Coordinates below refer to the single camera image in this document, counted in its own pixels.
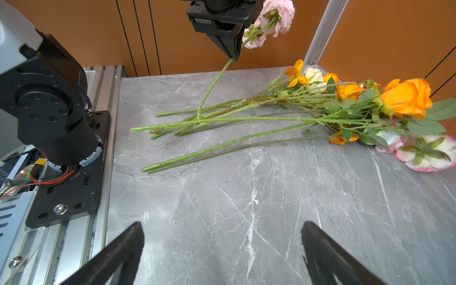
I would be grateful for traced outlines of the yellow orange poppy stem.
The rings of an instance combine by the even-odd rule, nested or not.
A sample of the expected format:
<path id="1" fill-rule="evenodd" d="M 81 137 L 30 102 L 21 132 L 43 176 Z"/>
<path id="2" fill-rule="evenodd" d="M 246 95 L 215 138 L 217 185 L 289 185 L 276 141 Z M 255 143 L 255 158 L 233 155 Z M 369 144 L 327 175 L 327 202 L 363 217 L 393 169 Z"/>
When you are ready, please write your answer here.
<path id="1" fill-rule="evenodd" d="M 302 67 L 304 66 L 303 60 L 299 59 L 295 62 L 295 65 L 292 67 L 288 67 L 287 70 L 285 71 L 285 75 L 288 76 L 287 80 L 280 81 L 281 79 L 281 74 L 278 75 L 269 85 L 268 87 L 260 92 L 259 94 L 253 96 L 253 97 L 248 97 L 246 99 L 236 99 L 228 102 L 224 102 L 221 104 L 214 105 L 209 108 L 198 108 L 198 109 L 189 109 L 189 110 L 183 110 L 183 113 L 188 113 L 188 112 L 195 112 L 195 115 L 192 115 L 184 120 L 186 121 L 194 121 L 198 119 L 209 119 L 215 116 L 219 116 L 222 113 L 227 113 L 227 111 L 217 111 L 213 114 L 206 115 L 205 113 L 215 110 L 215 109 L 223 109 L 223 108 L 228 108 L 228 112 L 230 112 L 231 109 L 236 109 L 240 108 L 245 104 L 249 104 L 251 101 L 255 101 L 261 96 L 265 96 L 266 94 L 269 94 L 275 89 L 278 89 L 279 87 L 293 87 L 297 85 L 298 83 L 304 83 L 304 85 L 308 84 L 308 79 L 304 77 L 301 73 Z"/>

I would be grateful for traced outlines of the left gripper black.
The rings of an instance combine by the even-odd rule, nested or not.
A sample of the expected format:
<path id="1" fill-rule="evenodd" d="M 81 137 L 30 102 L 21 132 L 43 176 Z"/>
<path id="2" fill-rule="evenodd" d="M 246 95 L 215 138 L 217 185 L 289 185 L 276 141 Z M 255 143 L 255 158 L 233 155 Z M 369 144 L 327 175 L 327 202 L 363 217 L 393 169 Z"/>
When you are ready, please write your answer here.
<path id="1" fill-rule="evenodd" d="M 220 12 L 210 11 L 205 1 L 191 1 L 186 10 L 193 28 L 205 33 L 228 58 L 237 61 L 241 54 L 245 28 L 254 24 L 263 1 L 235 1 L 235 6 Z"/>

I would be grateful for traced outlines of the pink white lisianthus stem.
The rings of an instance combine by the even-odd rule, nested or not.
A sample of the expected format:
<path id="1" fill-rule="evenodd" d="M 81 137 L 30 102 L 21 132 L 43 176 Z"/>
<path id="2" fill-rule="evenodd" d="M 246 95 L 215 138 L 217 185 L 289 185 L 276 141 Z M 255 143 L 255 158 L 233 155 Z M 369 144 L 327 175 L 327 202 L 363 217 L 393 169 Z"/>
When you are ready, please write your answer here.
<path id="1" fill-rule="evenodd" d="M 450 150 L 450 147 L 456 145 L 454 139 L 443 134 L 442 130 L 444 127 L 437 121 L 428 121 L 428 127 L 418 125 L 412 121 L 404 123 L 401 127 L 394 127 L 393 125 L 385 124 L 382 121 L 374 122 L 367 119 L 292 118 L 292 120 L 301 121 L 301 123 L 289 127 L 273 129 L 271 131 L 246 135 L 204 150 L 184 154 L 173 159 L 146 166 L 142 168 L 141 171 L 145 173 L 155 173 L 235 152 L 236 150 L 244 148 L 292 141 L 319 140 L 324 138 L 329 139 L 330 143 L 336 145 L 345 145 L 352 141 L 358 141 L 366 146 L 379 146 L 386 152 L 403 152 L 406 154 L 406 157 L 411 160 L 413 165 L 419 167 L 423 167 L 424 161 L 430 159 L 443 164 L 454 164 L 456 162 L 456 156 L 453 155 L 453 151 Z M 229 148 L 230 145 L 247 141 L 252 138 L 291 131 L 298 128 L 301 128 L 303 132 L 307 132 L 318 125 L 325 125 L 328 128 L 337 125 L 338 129 L 337 132 L 326 136 L 261 141 Z"/>

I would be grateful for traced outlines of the green circuit board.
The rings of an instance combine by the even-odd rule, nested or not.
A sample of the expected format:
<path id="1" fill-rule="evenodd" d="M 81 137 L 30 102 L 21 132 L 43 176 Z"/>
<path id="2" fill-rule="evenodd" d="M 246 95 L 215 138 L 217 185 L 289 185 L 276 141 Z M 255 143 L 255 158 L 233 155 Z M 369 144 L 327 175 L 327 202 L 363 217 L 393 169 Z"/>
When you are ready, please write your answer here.
<path id="1" fill-rule="evenodd" d="M 34 164 L 26 166 L 15 177 L 7 182 L 1 191 L 1 200 L 13 195 L 16 191 L 24 187 L 35 186 L 38 184 L 38 176 L 46 165 L 46 159 L 40 158 Z"/>

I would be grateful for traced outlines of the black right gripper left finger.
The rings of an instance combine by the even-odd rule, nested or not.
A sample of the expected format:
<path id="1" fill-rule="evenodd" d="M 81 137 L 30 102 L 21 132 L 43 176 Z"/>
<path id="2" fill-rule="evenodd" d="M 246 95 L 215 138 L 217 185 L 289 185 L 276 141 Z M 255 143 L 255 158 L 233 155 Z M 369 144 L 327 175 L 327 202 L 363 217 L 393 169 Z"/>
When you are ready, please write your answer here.
<path id="1" fill-rule="evenodd" d="M 63 284 L 132 285 L 144 243 L 143 227 L 140 222 L 134 222 Z"/>

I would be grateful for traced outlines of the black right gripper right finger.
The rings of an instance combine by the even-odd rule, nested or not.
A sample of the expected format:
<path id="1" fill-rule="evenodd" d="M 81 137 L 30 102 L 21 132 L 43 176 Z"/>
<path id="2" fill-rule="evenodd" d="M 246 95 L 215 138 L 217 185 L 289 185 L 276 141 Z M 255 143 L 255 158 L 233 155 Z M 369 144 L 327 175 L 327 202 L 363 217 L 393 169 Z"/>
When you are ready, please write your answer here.
<path id="1" fill-rule="evenodd" d="M 301 230 L 304 261 L 314 285 L 383 285 L 335 240 L 312 221 Z"/>

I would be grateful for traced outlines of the aluminium corner post left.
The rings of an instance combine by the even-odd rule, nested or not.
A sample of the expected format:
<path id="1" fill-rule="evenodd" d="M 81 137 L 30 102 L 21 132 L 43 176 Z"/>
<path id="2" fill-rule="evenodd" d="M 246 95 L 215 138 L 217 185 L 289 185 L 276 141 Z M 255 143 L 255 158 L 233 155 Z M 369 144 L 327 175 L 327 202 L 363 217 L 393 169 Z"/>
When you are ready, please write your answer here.
<path id="1" fill-rule="evenodd" d="M 329 0 L 304 59 L 305 65 L 317 65 L 349 0 Z"/>

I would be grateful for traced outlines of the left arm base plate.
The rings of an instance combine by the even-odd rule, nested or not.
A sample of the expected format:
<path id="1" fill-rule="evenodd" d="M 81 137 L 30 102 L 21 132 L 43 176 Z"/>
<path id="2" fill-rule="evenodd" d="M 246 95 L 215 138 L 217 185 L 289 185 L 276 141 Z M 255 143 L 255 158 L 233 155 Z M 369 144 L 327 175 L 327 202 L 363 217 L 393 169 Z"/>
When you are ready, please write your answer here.
<path id="1" fill-rule="evenodd" d="M 101 153 L 94 162 L 78 170 L 65 182 L 37 190 L 26 226 L 35 229 L 65 223 L 94 213 L 100 201 L 111 116 L 108 111 L 95 112 L 89 118 L 98 137 Z"/>

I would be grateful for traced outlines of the white rose flower stem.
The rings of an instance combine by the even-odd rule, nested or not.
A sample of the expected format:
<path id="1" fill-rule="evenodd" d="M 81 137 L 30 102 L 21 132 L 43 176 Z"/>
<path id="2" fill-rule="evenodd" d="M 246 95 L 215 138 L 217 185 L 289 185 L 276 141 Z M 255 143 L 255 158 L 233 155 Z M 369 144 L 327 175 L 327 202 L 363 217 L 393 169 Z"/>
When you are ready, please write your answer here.
<path id="1" fill-rule="evenodd" d="M 293 87 L 279 87 L 278 89 L 273 90 L 269 94 L 265 96 L 261 96 L 255 101 L 251 101 L 249 104 L 245 104 L 240 108 L 231 109 L 228 112 L 228 108 L 223 109 L 215 109 L 211 110 L 206 115 L 213 114 L 217 111 L 227 111 L 227 113 L 222 113 L 219 116 L 215 116 L 209 119 L 217 119 L 217 118 L 226 118 L 228 116 L 244 112 L 250 109 L 259 108 L 260 106 L 266 105 L 281 105 L 281 106 L 298 106 L 298 108 L 305 109 L 310 107 L 309 103 L 302 103 L 300 97 L 302 96 L 313 96 L 313 95 L 322 95 L 327 82 L 325 81 L 325 75 L 323 72 L 315 67 L 308 66 L 304 70 L 301 70 L 301 73 L 304 77 L 308 79 L 308 84 L 304 85 L 304 83 L 298 83 Z"/>

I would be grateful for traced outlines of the pink ranunculus flower stem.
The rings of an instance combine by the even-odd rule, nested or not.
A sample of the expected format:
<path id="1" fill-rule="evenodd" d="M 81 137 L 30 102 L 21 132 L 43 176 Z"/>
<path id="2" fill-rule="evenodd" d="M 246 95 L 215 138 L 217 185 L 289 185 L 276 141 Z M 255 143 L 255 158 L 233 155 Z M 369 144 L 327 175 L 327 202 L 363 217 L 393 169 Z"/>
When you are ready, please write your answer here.
<path id="1" fill-rule="evenodd" d="M 206 6 L 210 11 L 220 12 L 229 9 L 230 7 L 234 7 L 235 1 L 242 0 L 203 1 L 205 1 Z M 292 1 L 263 1 L 262 10 L 256 18 L 256 21 L 248 28 L 245 28 L 245 31 L 243 32 L 241 51 L 243 48 L 260 48 L 266 41 L 267 36 L 272 35 L 276 38 L 280 33 L 288 32 L 295 17 L 295 12 L 296 10 Z M 233 62 L 235 61 L 232 58 L 228 58 L 228 62 L 204 95 L 198 108 L 204 106 L 212 89 Z"/>

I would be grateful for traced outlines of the orange rose flower stem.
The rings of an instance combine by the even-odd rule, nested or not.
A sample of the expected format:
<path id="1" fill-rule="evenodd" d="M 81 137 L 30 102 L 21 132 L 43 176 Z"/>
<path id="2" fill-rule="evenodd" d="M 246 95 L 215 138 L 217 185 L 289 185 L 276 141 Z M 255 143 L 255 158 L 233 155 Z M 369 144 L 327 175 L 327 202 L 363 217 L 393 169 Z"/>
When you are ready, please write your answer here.
<path id="1" fill-rule="evenodd" d="M 234 117 L 278 115 L 279 117 L 285 117 L 287 119 L 285 121 L 297 122 L 298 124 L 301 121 L 293 121 L 292 118 L 367 119 L 374 122 L 382 121 L 384 124 L 391 124 L 394 127 L 401 127 L 403 124 L 412 121 L 418 125 L 428 127 L 428 121 L 437 121 L 442 125 L 443 121 L 456 115 L 455 100 L 433 103 L 430 85 L 423 79 L 404 81 L 396 79 L 384 88 L 372 81 L 366 81 L 359 85 L 363 87 L 363 91 L 357 100 L 333 99 L 324 103 L 323 109 L 315 113 L 304 112 L 292 106 L 287 108 L 275 104 L 251 109 L 236 114 Z M 132 132 L 148 131 L 151 133 L 150 127 L 152 125 L 134 127 Z M 337 132 L 338 126 L 333 125 L 329 129 L 331 134 L 333 134 Z"/>

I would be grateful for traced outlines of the aluminium front rail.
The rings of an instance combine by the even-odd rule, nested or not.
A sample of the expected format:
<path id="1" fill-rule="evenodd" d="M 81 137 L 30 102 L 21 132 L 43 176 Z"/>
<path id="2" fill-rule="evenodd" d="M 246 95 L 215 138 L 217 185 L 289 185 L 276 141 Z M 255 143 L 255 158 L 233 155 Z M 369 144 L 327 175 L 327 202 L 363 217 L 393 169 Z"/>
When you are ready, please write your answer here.
<path id="1" fill-rule="evenodd" d="M 89 119 L 99 157 L 64 184 L 1 186 L 1 283 L 60 285 L 89 266 L 106 246 L 110 186 L 123 66 L 85 69 Z"/>

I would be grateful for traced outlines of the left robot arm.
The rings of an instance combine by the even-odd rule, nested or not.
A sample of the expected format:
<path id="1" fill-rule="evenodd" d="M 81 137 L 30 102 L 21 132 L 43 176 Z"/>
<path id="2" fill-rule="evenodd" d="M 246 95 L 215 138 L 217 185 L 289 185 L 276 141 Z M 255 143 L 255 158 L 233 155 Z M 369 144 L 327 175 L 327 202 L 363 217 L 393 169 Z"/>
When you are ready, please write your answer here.
<path id="1" fill-rule="evenodd" d="M 192 1 L 186 15 L 196 32 L 237 60 L 243 32 L 262 6 L 262 1 Z M 1 109 L 17 118 L 19 140 L 56 168 L 92 164 L 103 141 L 89 124 L 87 94 L 87 76 L 77 60 L 2 1 Z"/>

